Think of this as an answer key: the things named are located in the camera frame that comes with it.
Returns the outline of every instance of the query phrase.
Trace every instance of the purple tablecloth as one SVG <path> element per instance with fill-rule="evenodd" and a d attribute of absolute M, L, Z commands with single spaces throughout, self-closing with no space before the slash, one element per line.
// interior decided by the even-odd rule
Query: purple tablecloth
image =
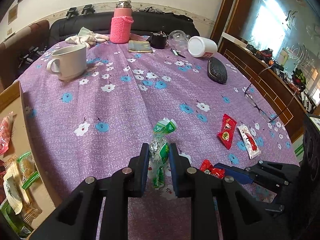
<path fill-rule="evenodd" d="M 215 57 L 226 66 L 225 85 L 207 77 L 208 59 L 187 52 L 186 59 L 176 57 L 170 47 L 129 53 L 128 44 L 106 42 L 87 50 L 88 68 L 94 69 L 62 82 L 46 65 L 53 50 L 66 46 L 53 46 L 19 78 L 35 150 L 62 197 L 87 176 L 101 179 L 127 166 L 164 117 L 177 122 L 168 139 L 194 167 L 204 159 L 240 168 L 259 159 L 297 164 L 282 123 L 266 123 L 247 102 L 243 88 L 250 82 L 222 55 Z M 251 92 L 259 107 L 273 114 L 254 87 Z M 225 148 L 217 138 L 224 113 L 251 129 L 261 156 L 249 159 L 238 130 L 231 149 Z M 165 173 L 164 188 L 155 191 L 149 181 L 141 199 L 129 200 L 129 239 L 190 238 L 190 199 L 176 199 L 169 166 Z M 261 187 L 252 194 L 271 198 Z"/>

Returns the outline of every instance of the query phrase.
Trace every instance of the black sofa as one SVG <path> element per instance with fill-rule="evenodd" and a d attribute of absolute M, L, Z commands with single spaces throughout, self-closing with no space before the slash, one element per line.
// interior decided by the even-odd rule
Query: black sofa
<path fill-rule="evenodd" d="M 109 34 L 112 17 L 113 12 L 102 12 L 57 20 L 50 28 L 48 48 L 70 36 L 77 35 L 82 27 L 95 33 Z M 193 20 L 185 15 L 132 12 L 132 18 L 134 23 L 131 26 L 131 33 L 141 36 L 159 31 L 169 34 L 174 30 L 182 30 L 191 37 L 199 36 Z"/>

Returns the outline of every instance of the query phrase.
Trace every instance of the white cup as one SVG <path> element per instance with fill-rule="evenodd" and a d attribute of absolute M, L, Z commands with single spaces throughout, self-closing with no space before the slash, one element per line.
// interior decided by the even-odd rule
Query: white cup
<path fill-rule="evenodd" d="M 212 57 L 217 53 L 217 44 L 207 38 L 193 36 L 188 41 L 188 51 L 193 57 Z"/>
<path fill-rule="evenodd" d="M 58 49 L 51 54 L 47 71 L 60 80 L 69 81 L 80 76 L 87 68 L 86 45 L 73 45 Z"/>

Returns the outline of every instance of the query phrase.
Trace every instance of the green candy bag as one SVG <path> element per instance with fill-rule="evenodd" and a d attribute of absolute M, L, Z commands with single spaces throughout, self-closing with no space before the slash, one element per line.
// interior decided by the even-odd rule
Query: green candy bag
<path fill-rule="evenodd" d="M 177 129 L 176 122 L 164 118 L 153 128 L 152 140 L 149 143 L 150 161 L 152 165 L 152 184 L 155 189 L 164 186 L 164 166 L 169 157 L 169 143 L 165 135 Z"/>

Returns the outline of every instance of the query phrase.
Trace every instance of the eyeglass frame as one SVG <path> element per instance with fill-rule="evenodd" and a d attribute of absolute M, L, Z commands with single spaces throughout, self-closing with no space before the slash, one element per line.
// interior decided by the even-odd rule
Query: eyeglass frame
<path fill-rule="evenodd" d="M 265 71 L 265 70 L 267 70 L 267 69 L 270 69 L 270 68 L 272 68 L 272 66 L 271 66 L 271 67 L 267 67 L 267 68 L 261 70 L 260 73 L 257 75 L 257 77 L 260 76 L 260 74 L 261 74 L 263 71 Z M 247 93 L 247 91 L 248 91 L 248 89 L 250 88 L 251 85 L 252 85 L 252 82 L 250 83 L 250 85 L 249 85 L 249 86 L 247 87 L 247 89 L 245 90 L 244 96 L 248 96 L 248 97 L 249 97 L 249 94 Z M 277 114 L 277 115 L 276 115 L 275 117 L 273 117 L 272 119 L 271 119 L 261 108 L 258 107 L 257 103 L 253 100 L 253 98 L 251 98 L 251 100 L 252 100 L 252 102 L 255 104 L 254 108 L 257 108 L 257 109 L 258 109 L 258 112 L 259 112 L 259 114 L 260 114 L 261 116 L 262 116 L 262 114 L 261 114 L 260 112 L 262 111 L 262 112 L 268 117 L 268 119 L 269 119 L 269 122 L 268 122 L 268 123 L 270 123 L 270 122 L 274 121 L 275 119 L 277 119 L 286 109 L 288 109 L 288 106 L 291 104 L 291 102 L 292 102 L 292 100 L 294 99 L 296 93 L 297 93 L 297 92 L 295 91 L 294 94 L 293 94 L 293 97 L 291 98 L 291 101 L 290 101 L 289 104 L 285 107 L 285 109 L 283 109 L 279 114 Z"/>

